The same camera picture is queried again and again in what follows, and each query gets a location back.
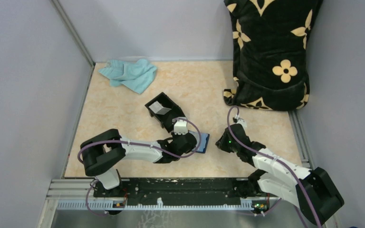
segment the teal towel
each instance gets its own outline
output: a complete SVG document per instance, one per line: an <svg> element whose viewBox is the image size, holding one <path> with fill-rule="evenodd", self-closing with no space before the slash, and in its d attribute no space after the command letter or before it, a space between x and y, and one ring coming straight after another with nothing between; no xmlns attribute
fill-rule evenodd
<svg viewBox="0 0 365 228"><path fill-rule="evenodd" d="M154 80L156 70L157 67L146 59L139 59L136 63L112 59L98 71L110 79L110 86L125 85L141 94Z"/></svg>

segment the black floral pillow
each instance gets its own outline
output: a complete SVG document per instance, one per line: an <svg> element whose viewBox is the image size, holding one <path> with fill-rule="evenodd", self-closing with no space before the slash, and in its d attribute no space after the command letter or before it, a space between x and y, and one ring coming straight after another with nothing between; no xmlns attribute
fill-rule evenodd
<svg viewBox="0 0 365 228"><path fill-rule="evenodd" d="M233 80L227 105L289 111L310 93L306 46L322 0L225 0L233 28Z"/></svg>

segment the tabletop surface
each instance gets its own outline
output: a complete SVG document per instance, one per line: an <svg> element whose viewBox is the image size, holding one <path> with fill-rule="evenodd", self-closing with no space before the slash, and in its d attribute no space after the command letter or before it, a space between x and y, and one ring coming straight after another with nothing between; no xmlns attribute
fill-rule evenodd
<svg viewBox="0 0 365 228"><path fill-rule="evenodd" d="M206 153L196 153L169 164L120 161L115 167L121 177L248 177L254 172L254 167L243 163L235 154L215 146L227 127L230 108L223 101L223 89L236 87L232 61L153 64L158 67L156 78L141 95L123 85L110 87L109 80L98 72L105 63L96 64L65 177L85 177L84 167L77 160L80 145L108 129L118 129L122 136L134 140L156 141L170 137L144 106L161 92L178 104L201 132L210 134ZM266 145L290 162L301 164L287 112L240 108L240 117L247 122L246 133L252 141Z"/></svg>

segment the cable tie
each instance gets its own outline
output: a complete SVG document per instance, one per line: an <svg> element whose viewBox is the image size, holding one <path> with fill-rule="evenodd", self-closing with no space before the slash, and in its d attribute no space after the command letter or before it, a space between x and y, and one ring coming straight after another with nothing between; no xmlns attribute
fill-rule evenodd
<svg viewBox="0 0 365 228"><path fill-rule="evenodd" d="M270 163L271 166L271 170L273 171L273 164L276 162L276 160L278 160L280 158L280 156L277 156L276 154L272 155L274 156L273 160Z"/></svg>

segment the white wall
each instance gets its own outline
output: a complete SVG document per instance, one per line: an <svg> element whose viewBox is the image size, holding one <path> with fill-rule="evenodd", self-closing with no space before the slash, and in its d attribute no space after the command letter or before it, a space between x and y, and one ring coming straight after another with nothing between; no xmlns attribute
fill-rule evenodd
<svg viewBox="0 0 365 228"><path fill-rule="evenodd" d="M0 227L35 227L89 79L49 0L0 0Z"/></svg>
<svg viewBox="0 0 365 228"><path fill-rule="evenodd" d="M222 0L60 0L95 62L232 59Z"/></svg>
<svg viewBox="0 0 365 228"><path fill-rule="evenodd" d="M365 1L325 0L308 44L311 94L299 111L312 155L345 205L344 228L365 228Z"/></svg>

